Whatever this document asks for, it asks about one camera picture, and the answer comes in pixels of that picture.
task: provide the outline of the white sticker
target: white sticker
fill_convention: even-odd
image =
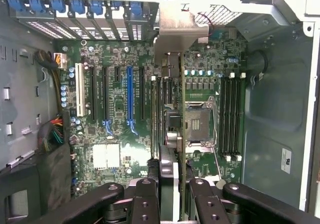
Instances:
[[[290,174],[291,168],[291,151],[282,148],[281,170]]]

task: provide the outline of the screw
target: screw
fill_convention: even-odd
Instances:
[[[115,185],[109,186],[109,190],[117,190],[117,189],[118,189],[118,187],[116,187]]]
[[[262,23],[263,23],[264,25],[268,25],[268,24],[269,24],[269,20],[262,20]]]
[[[142,184],[150,184],[151,182],[148,180],[143,180]]]
[[[195,182],[196,182],[197,184],[199,184],[199,185],[202,185],[202,184],[204,183],[204,181],[201,180],[201,179],[197,179],[197,180],[195,180]]]
[[[235,185],[235,184],[230,184],[229,187],[232,189],[232,190],[239,190],[239,186]]]

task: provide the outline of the green circuit board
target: green circuit board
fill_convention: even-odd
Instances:
[[[207,45],[194,44],[184,55],[185,69],[188,70],[185,80],[186,84],[191,83],[191,88],[185,91],[186,101],[201,101],[214,96],[219,109],[218,75],[227,76],[230,72],[238,75],[245,68],[245,46],[242,37],[229,39],[224,36]],[[153,51],[152,43],[88,41],[83,46],[77,41],[57,42],[56,52],[66,54],[68,60],[67,67],[60,71],[61,85],[67,86],[66,108],[71,118],[77,120],[71,123],[70,134],[70,145],[76,153],[76,196],[107,182],[114,181],[126,187],[132,179],[147,177],[152,144],[151,78],[161,76],[161,69],[154,66]],[[229,63],[231,57],[239,61]],[[71,74],[76,63],[86,64],[83,78],[86,110],[82,117],[76,113],[76,83]],[[133,116],[138,135],[127,123],[127,66],[133,67]],[[204,71],[203,76],[200,76],[200,70]],[[212,72],[210,76],[206,74],[208,70]],[[193,88],[193,83],[203,85]],[[109,130],[112,136],[103,124],[106,118],[111,120]],[[190,153],[186,158],[192,161],[195,175],[216,175],[212,153]],[[240,180],[241,162],[227,163],[219,157],[219,164],[224,178]]]

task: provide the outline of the motherboard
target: motherboard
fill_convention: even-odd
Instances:
[[[66,63],[59,67],[61,105],[69,110],[71,120],[75,195],[107,182],[126,187],[132,179],[147,177],[147,161],[154,157],[152,144],[165,141],[160,123],[164,118],[158,116],[158,127],[153,126],[154,112],[164,115],[177,94],[175,82],[161,78],[161,66],[154,65],[152,43],[60,41],[56,52]],[[228,131],[221,126],[233,121],[229,128],[240,131],[237,138],[229,140],[226,151],[219,152],[218,163],[222,177],[234,181],[240,181],[242,162],[228,156],[241,154],[244,106],[237,105],[237,120],[225,118],[220,107],[232,102],[230,98],[222,101],[226,90],[230,93],[225,96],[236,95],[239,103],[244,102],[244,84],[239,76],[246,67],[245,57],[245,39],[225,35],[208,44],[194,43],[184,54],[186,103],[210,98],[215,102],[212,109],[186,111],[186,121],[192,126],[188,138],[191,142],[203,137],[219,143],[219,133]],[[239,82],[237,89],[222,88],[224,79]],[[160,94],[164,88],[168,93],[165,100]],[[200,131],[200,125],[206,127]],[[187,151],[185,157],[195,176],[217,175],[212,152]]]

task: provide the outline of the white pci slot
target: white pci slot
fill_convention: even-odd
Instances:
[[[75,64],[75,91],[76,91],[76,115],[77,116],[84,116],[85,115],[85,81],[84,81],[84,67],[81,63]]]

